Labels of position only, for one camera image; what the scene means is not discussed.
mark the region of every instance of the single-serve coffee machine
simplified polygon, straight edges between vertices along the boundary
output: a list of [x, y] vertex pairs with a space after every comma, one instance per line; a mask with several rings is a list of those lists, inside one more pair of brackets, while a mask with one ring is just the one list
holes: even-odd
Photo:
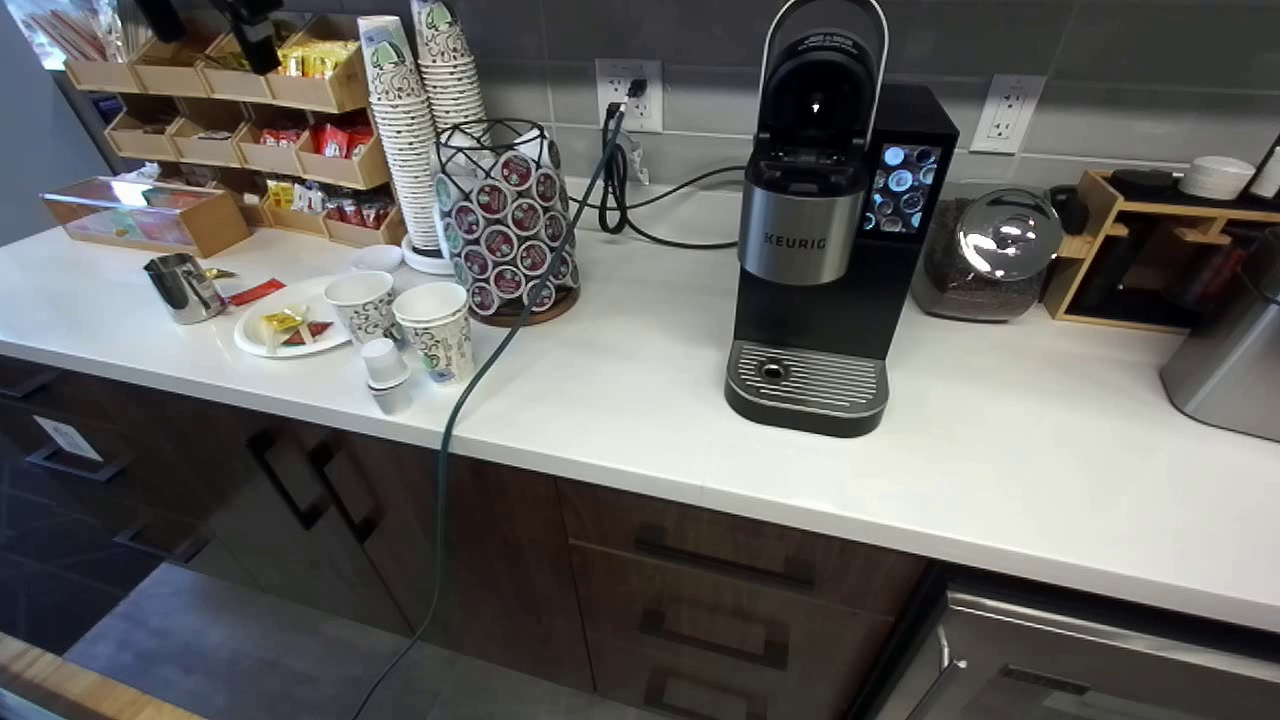
[[792, 31], [800, 7], [782, 7], [762, 59], [723, 394], [762, 424], [862, 435], [888, 404], [884, 355], [957, 123], [929, 86], [884, 84], [875, 0]]

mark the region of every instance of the dark wood cabinet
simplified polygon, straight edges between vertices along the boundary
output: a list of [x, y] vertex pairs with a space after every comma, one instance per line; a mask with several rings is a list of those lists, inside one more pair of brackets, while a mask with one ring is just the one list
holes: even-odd
[[433, 639], [529, 677], [593, 688], [560, 481], [457, 456], [444, 515], [447, 563]]
[[433, 643], [674, 717], [838, 717], [929, 571], [466, 456], [440, 482], [424, 449], [77, 370], [0, 362], [0, 388], [0, 452], [40, 462], [32, 415], [53, 415], [118, 466], [86, 481], [53, 452], [32, 490], [125, 541], [401, 636], [436, 602]]
[[598, 691], [674, 717], [840, 717], [929, 571], [719, 511], [565, 496]]
[[374, 628], [410, 633], [410, 615], [330, 490], [315, 449], [324, 426], [222, 406], [202, 444], [222, 452], [216, 471], [236, 490], [205, 515], [210, 547], [195, 571], [336, 611]]

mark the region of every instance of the dishwasher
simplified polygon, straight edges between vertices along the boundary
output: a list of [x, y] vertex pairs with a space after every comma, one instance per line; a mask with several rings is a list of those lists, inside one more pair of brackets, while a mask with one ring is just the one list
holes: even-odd
[[957, 576], [872, 720], [1276, 720], [1280, 639], [1020, 580]]

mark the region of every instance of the white countertop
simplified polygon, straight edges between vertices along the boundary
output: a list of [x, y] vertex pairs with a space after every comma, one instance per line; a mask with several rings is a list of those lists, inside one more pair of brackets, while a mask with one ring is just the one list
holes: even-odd
[[[352, 346], [255, 359], [231, 315], [174, 322], [149, 252], [44, 233], [0, 246], [0, 355], [280, 412], [386, 438], [440, 438], [447, 390], [388, 421]], [[216, 256], [310, 280], [348, 246], [262, 233]], [[824, 536], [1280, 633], [1280, 444], [1183, 421], [1163, 333], [946, 322], [903, 312], [893, 399], [863, 438], [741, 421], [723, 394], [732, 252], [583, 235], [580, 304], [520, 333], [460, 424], [460, 452]]]

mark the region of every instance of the drawer handle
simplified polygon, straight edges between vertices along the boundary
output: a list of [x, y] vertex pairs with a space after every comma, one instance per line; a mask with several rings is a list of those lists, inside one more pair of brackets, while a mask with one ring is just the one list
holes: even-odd
[[314, 471], [320, 475], [320, 482], [324, 482], [324, 490], [331, 496], [331, 503], [336, 503], [336, 515], [348, 524], [348, 530], [356, 536], [356, 543], [367, 543], [367, 536], [376, 530], [376, 524], [382, 524], [382, 508], [376, 508], [376, 499], [374, 499], [374, 508], [367, 508], [367, 515], [356, 515], [352, 508], [348, 508], [348, 499], [346, 499], [346, 490], [336, 487], [336, 481], [330, 475], [330, 462], [340, 456], [340, 444], [336, 438], [324, 438], [324, 444], [315, 444], [314, 449], [314, 456], [310, 456], [310, 462], [314, 462]]
[[18, 381], [18, 382], [0, 382], [0, 399], [29, 399], [37, 390], [44, 390], [62, 370], [37, 370], [32, 381]]
[[717, 643], [717, 639], [668, 628], [668, 611], [661, 611], [661, 609], [650, 609], [640, 615], [640, 636], [657, 636], [657, 639], [668, 639], [668, 643], [702, 646], [702, 650], [713, 650], [713, 657], [727, 657], [727, 661], [744, 661], [744, 663], [762, 663], [762, 667], [777, 667], [777, 672], [789, 667], [789, 643], [782, 643], [782, 639], [765, 639], [762, 650], [744, 650], [744, 646], [732, 646], [732, 643]]
[[86, 459], [86, 456], [55, 449], [55, 444], [40, 444], [26, 459], [37, 466], [86, 481], [86, 482], [114, 482], [125, 471], [125, 459], [98, 462], [98, 459]]
[[702, 681], [702, 677], [678, 677], [678, 672], [666, 672], [666, 667], [653, 667], [650, 672], [650, 683], [646, 683], [646, 705], [650, 709], [661, 709], [668, 717], [683, 717], [683, 720], [717, 720], [727, 712], [727, 705], [736, 705], [741, 720], [770, 720], [770, 709], [762, 697], [748, 697], [741, 688], [723, 688], [723, 683], [713, 683], [713, 681]]
[[683, 567], [697, 567], [697, 571], [736, 576], [736, 580], [748, 580], [748, 584], [772, 584], [772, 588], [789, 588], [789, 590], [815, 590], [815, 580], [809, 571], [772, 571], [772, 567], [736, 563], [736, 561], [704, 557], [704, 551], [692, 551], [692, 547], [678, 547], [657, 527], [640, 527], [635, 530], [635, 551], [653, 557], [653, 561], [683, 563]]
[[284, 508], [294, 511], [294, 520], [299, 527], [315, 527], [320, 515], [330, 511], [330, 496], [320, 490], [314, 503], [299, 503], [289, 482], [280, 481], [275, 462], [274, 462], [274, 449], [275, 449], [275, 435], [274, 432], [255, 432], [249, 438], [249, 456], [255, 459], [255, 466], [270, 475], [270, 482], [275, 487], [275, 496], [284, 499]]

